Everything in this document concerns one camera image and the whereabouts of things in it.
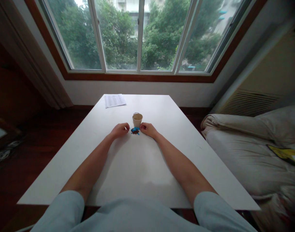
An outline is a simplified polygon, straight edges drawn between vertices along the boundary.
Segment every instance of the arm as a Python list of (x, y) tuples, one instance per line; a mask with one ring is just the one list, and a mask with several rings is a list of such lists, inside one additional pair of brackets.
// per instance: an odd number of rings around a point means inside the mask
[(105, 165), (108, 151), (113, 141), (126, 135), (129, 131), (128, 123), (117, 124), (110, 134), (92, 151), (62, 188), (61, 192), (74, 190), (79, 192), (85, 203), (94, 184), (98, 180)]
[(143, 122), (140, 125), (140, 130), (159, 144), (172, 175), (179, 182), (192, 205), (199, 193), (204, 191), (216, 193), (196, 166), (164, 136), (159, 134), (152, 124)]

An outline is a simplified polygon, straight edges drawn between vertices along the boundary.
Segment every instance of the air conditioner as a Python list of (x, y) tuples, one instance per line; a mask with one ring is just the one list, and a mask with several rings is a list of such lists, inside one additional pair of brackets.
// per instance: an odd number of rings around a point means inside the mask
[(211, 113), (256, 116), (295, 92), (295, 20), (278, 29)]

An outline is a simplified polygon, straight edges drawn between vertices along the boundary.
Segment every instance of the hand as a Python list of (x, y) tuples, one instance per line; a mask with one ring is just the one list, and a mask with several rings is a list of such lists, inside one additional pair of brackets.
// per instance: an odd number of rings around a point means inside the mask
[(140, 131), (153, 139), (159, 135), (158, 131), (155, 129), (155, 127), (151, 123), (143, 122), (140, 125)]
[(119, 137), (126, 135), (129, 131), (129, 128), (130, 128), (129, 124), (127, 122), (126, 123), (119, 123), (113, 128), (110, 135), (112, 135), (112, 137), (114, 139), (117, 139)]

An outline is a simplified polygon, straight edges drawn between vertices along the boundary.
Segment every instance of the wooden window frame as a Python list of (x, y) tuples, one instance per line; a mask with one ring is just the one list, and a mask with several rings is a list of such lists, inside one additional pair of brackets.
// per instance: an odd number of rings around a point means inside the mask
[(227, 47), (221, 60), (217, 64), (213, 73), (207, 75), (138, 75), (138, 74), (120, 74), (120, 73), (72, 73), (68, 72), (54, 40), (51, 37), (49, 29), (46, 27), (44, 19), (38, 9), (36, 0), (25, 0), (25, 3), (36, 22), (39, 31), (47, 44), (63, 78), (65, 80), (77, 81), (136, 81), (136, 82), (193, 82), (193, 83), (213, 83), (219, 76), (220, 72), (226, 65), (227, 61), (237, 48), (238, 44), (244, 37), (245, 33), (265, 5), (267, 0), (256, 0), (250, 9), (248, 15), (244, 19), (237, 33), (233, 37), (231, 43)]

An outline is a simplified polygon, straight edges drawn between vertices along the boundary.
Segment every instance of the air conditioner vent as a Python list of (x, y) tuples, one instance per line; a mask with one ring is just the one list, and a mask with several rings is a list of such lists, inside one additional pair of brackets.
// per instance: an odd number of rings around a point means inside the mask
[(268, 110), (280, 98), (274, 94), (238, 89), (220, 113), (254, 117)]

